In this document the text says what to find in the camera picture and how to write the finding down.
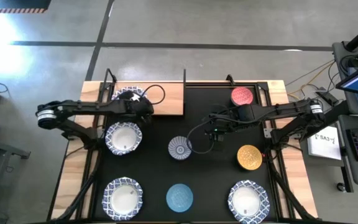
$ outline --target white bowl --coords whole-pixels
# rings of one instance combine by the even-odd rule
[[[110,151],[118,156],[134,151],[142,140],[142,131],[135,123],[115,123],[104,138]]]

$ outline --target wooden block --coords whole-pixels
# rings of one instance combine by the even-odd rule
[[[153,105],[154,114],[156,115],[182,115],[183,114],[183,83],[134,83],[134,82],[117,82],[115,90],[127,86],[139,86],[144,90],[150,85],[160,85],[165,90],[165,99],[157,105]],[[152,87],[147,90],[147,98],[152,103],[156,103],[162,99],[163,93],[159,87]]]

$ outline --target blue and white plate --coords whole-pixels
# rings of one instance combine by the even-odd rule
[[[231,188],[227,202],[234,218],[242,224],[258,224],[270,210],[265,189],[251,180],[237,182]]]
[[[130,220],[142,207],[143,190],[136,180],[121,177],[104,189],[103,210],[114,221]]]
[[[183,136],[174,137],[168,144],[169,154],[177,160],[184,160],[190,156],[191,150],[186,143],[187,138]]]
[[[143,94],[143,89],[139,86],[127,86],[124,88],[121,88],[120,90],[116,91],[115,94],[112,95],[111,99],[115,99],[117,96],[119,96],[121,93],[124,93],[126,91],[132,91],[134,93],[139,94],[140,96]]]
[[[104,140],[113,154],[122,156],[137,148],[142,140],[142,131],[135,123],[117,122],[109,127]]]
[[[170,187],[165,198],[168,207],[174,212],[185,212],[193,204],[193,192],[185,184],[175,184]]]

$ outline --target concrete floor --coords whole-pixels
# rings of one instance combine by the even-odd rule
[[[59,131],[38,128],[34,112],[42,103],[80,97],[94,47],[7,43],[96,42],[107,5],[108,0],[53,0],[45,14],[0,14],[0,82],[10,90],[0,99],[0,141],[32,151],[28,161],[11,161],[14,172],[0,186],[0,217],[9,216],[9,223],[47,217],[67,141]],[[329,47],[357,33],[353,0],[116,0],[103,41]],[[119,80],[180,80],[186,68],[189,80],[230,73],[286,83],[333,58],[331,52],[107,47],[98,56],[92,80],[101,80],[107,67]],[[327,87],[328,80],[325,73],[313,83]],[[314,96],[312,88],[305,93]],[[333,95],[344,98],[339,90]],[[339,168],[306,167],[319,217],[358,223],[358,186],[353,194],[337,192]]]

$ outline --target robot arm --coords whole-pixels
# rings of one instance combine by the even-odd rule
[[[206,132],[213,141],[222,141],[223,134],[243,131],[250,126],[272,119],[296,117],[281,129],[270,132],[271,147],[279,147],[288,142],[293,134],[305,132],[309,126],[320,126],[324,113],[320,105],[313,100],[301,100],[273,106],[242,105],[209,115],[212,128]]]
[[[36,116],[38,126],[44,129],[61,129],[62,136],[79,137],[85,149],[94,146],[98,140],[96,128],[85,128],[68,118],[73,115],[105,115],[116,116],[121,121],[130,121],[141,126],[148,123],[154,113],[153,105],[146,98],[131,91],[119,96],[119,100],[108,103],[81,101],[52,101],[46,105],[39,105]]]

